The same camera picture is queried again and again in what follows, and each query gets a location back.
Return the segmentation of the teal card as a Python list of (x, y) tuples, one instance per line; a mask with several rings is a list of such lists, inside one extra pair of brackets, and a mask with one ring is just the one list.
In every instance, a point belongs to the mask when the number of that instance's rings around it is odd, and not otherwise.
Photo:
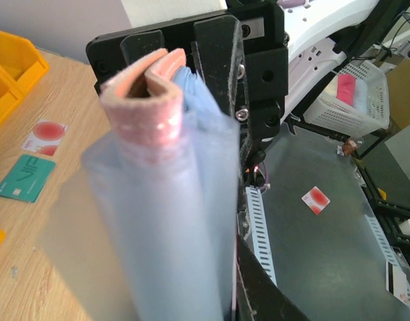
[(55, 166), (51, 160), (21, 155), (0, 182), (0, 197), (26, 203), (36, 202)]

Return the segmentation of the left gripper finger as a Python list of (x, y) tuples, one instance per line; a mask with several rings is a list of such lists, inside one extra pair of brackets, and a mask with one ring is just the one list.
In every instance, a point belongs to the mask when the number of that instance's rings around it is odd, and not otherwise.
[(240, 235), (237, 236), (236, 268), (236, 320), (305, 321), (308, 319), (274, 285)]

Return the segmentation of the white card with red circles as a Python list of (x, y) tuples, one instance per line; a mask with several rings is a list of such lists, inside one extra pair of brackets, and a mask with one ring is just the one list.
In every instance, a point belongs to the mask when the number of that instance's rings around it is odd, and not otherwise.
[(67, 131), (66, 124), (41, 119), (32, 128), (21, 149), (53, 156)]

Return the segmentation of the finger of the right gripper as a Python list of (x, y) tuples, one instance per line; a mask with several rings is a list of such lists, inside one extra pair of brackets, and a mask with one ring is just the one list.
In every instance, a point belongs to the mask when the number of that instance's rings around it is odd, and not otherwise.
[(163, 48), (165, 44), (161, 30), (137, 33), (125, 37), (120, 43), (120, 49), (126, 64), (133, 64), (143, 56)]

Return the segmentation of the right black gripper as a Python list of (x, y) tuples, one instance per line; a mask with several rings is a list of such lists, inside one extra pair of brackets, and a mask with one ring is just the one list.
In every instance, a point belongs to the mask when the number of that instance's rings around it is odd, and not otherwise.
[(135, 27), (95, 37), (86, 56), (95, 89), (123, 70), (121, 41), (161, 30), (165, 49), (183, 49), (221, 111), (240, 124), (239, 157), (245, 168), (251, 140), (277, 135), (288, 93), (288, 34), (275, 1), (230, 1), (226, 10)]

